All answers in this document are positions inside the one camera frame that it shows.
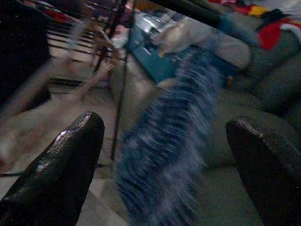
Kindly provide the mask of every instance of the clothes pile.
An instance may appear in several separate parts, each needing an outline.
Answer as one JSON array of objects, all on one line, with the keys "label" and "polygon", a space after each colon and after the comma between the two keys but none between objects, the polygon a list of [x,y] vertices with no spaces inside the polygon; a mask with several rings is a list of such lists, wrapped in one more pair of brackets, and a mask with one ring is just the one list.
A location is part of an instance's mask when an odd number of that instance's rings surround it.
[{"label": "clothes pile", "polygon": [[225,5],[231,2],[236,11],[263,20],[256,31],[261,47],[271,50],[279,41],[282,30],[291,31],[301,43],[301,0],[208,0]]}]

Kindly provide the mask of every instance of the red cloth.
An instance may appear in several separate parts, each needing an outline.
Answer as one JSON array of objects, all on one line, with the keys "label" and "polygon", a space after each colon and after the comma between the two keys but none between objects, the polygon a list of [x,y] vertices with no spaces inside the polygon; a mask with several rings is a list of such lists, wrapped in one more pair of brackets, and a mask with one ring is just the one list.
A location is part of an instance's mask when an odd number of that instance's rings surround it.
[{"label": "red cloth", "polygon": [[24,4],[27,5],[27,6],[35,7],[35,4],[33,2],[30,2],[30,1],[24,1]]},{"label": "red cloth", "polygon": [[56,21],[66,23],[68,22],[68,16],[66,16],[65,13],[59,13],[55,12],[51,9],[45,9],[43,10],[44,13],[46,13],[48,16],[54,18]]},{"label": "red cloth", "polygon": [[208,1],[212,3],[219,3],[219,4],[228,4],[228,3],[236,4],[236,0],[208,0]]},{"label": "red cloth", "polygon": [[252,8],[253,8],[253,5],[249,5],[249,6],[246,6],[246,7],[237,6],[237,7],[235,7],[235,10],[237,12],[243,13],[245,15],[249,15],[249,13],[251,12]]},{"label": "red cloth", "polygon": [[291,19],[284,18],[275,23],[263,27],[259,32],[261,47],[265,50],[271,50],[279,41],[281,35],[280,26],[289,22]]}]

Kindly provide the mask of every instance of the drying rack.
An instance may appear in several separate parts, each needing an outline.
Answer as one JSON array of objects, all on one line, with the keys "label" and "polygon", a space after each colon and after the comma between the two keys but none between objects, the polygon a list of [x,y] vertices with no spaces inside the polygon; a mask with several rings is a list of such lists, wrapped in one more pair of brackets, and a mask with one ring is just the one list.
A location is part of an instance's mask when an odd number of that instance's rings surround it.
[{"label": "drying rack", "polygon": [[[37,0],[26,0],[27,2],[31,2],[35,4],[36,6],[45,7],[45,5],[41,1]],[[108,19],[97,19],[94,17],[91,17],[90,19],[93,20],[98,24],[99,27],[103,28],[104,31],[108,31],[108,37],[111,39],[115,33],[115,29],[117,25],[120,22],[120,19],[124,15],[125,11],[125,5],[127,3],[127,0],[116,0],[112,8],[108,8],[105,6],[101,6],[94,2],[93,0],[87,1],[87,5],[89,7],[93,7],[96,10],[101,9],[104,11],[109,12]],[[67,14],[68,16],[71,16],[73,18],[81,18],[83,15],[76,12],[68,11],[64,8],[58,8],[55,6],[46,5],[47,8],[50,8],[52,10],[59,10],[62,13]],[[64,23],[60,22],[54,19],[51,19],[48,25],[47,29],[47,37],[48,37],[48,45],[50,49],[51,56],[53,58],[59,57],[56,56],[56,54],[53,54],[54,51],[52,50],[66,50],[68,49],[68,40],[69,40],[69,34],[70,29],[72,27],[71,23]],[[91,57],[93,52],[93,46],[94,46],[94,33],[91,31],[85,31],[81,38],[76,43],[77,48],[75,51],[80,54],[82,57],[73,58],[73,62],[84,62],[82,58],[89,58]],[[112,50],[109,48],[102,48],[98,49],[96,53],[96,61],[94,62],[94,72],[97,73],[102,61],[106,58],[111,58]],[[53,77],[50,80],[52,83],[55,84],[64,84],[64,85],[71,85],[71,86],[77,86],[80,85],[82,82],[85,82],[83,79],[76,79],[76,78],[67,78],[67,77]]]}]

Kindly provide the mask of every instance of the black metal pole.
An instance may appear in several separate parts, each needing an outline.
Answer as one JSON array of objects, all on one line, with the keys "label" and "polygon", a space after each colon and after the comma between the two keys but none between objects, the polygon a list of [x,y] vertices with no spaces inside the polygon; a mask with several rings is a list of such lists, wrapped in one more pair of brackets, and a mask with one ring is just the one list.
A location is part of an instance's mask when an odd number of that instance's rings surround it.
[{"label": "black metal pole", "polygon": [[220,12],[206,0],[150,0],[158,5],[189,16],[209,26],[217,28],[220,24]]},{"label": "black metal pole", "polygon": [[[115,33],[115,29],[116,29],[118,23],[120,22],[121,17],[124,14],[124,8],[125,8],[126,3],[127,3],[127,0],[122,0],[122,2],[120,3],[120,5],[119,5],[119,7],[118,7],[118,9],[116,11],[116,13],[114,11],[112,11],[112,15],[111,16],[113,16],[113,22],[111,24],[110,32],[108,34],[109,38],[112,38],[113,34]],[[108,20],[108,23],[107,23],[107,25],[104,28],[104,31],[109,28],[110,22],[111,22],[111,17]],[[94,72],[97,72],[97,70],[99,69],[99,66],[100,66],[101,62],[103,61],[103,59],[104,59],[104,57],[105,57],[106,54],[107,54],[107,52],[105,52],[105,51],[101,52],[101,55],[100,55],[99,60],[97,62],[97,65],[96,65],[96,67],[94,69]]]},{"label": "black metal pole", "polygon": [[[132,27],[135,22],[135,0],[133,1],[132,5],[132,15],[131,15],[131,23],[130,23],[130,29],[128,32],[128,37],[130,39],[131,37],[131,32],[132,32]],[[125,87],[126,87],[126,82],[127,82],[127,59],[128,59],[128,50],[126,52],[126,57],[125,57],[125,62],[123,66],[123,83],[122,83],[122,89],[119,94],[119,102],[118,102],[118,107],[117,107],[117,115],[116,115],[116,121],[115,121],[115,130],[114,130],[114,139],[113,139],[113,145],[112,145],[112,152],[111,152],[111,159],[115,159],[115,152],[116,152],[116,145],[117,145],[117,136],[118,136],[118,130],[119,130],[119,124],[120,124],[120,116],[121,116],[121,108],[123,104],[123,98],[124,98],[124,92],[125,92]]]}]

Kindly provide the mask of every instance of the gray couch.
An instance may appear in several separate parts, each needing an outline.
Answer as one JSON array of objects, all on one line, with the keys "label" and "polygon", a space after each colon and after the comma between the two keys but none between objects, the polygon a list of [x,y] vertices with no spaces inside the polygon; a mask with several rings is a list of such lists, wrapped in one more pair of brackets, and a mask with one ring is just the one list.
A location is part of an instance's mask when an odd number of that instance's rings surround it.
[{"label": "gray couch", "polygon": [[[236,21],[248,29],[261,20],[233,13]],[[246,115],[272,128],[300,148],[301,135],[301,46],[290,32],[283,31],[271,50],[250,47],[252,60],[240,72],[230,89],[221,89],[215,109],[214,136],[205,159],[198,203],[199,225],[263,225],[242,186],[236,162],[227,142],[225,124]],[[120,62],[111,73],[110,85],[116,102],[122,87]],[[157,87],[137,60],[130,55],[119,132],[133,126],[144,107],[162,88]]]}]

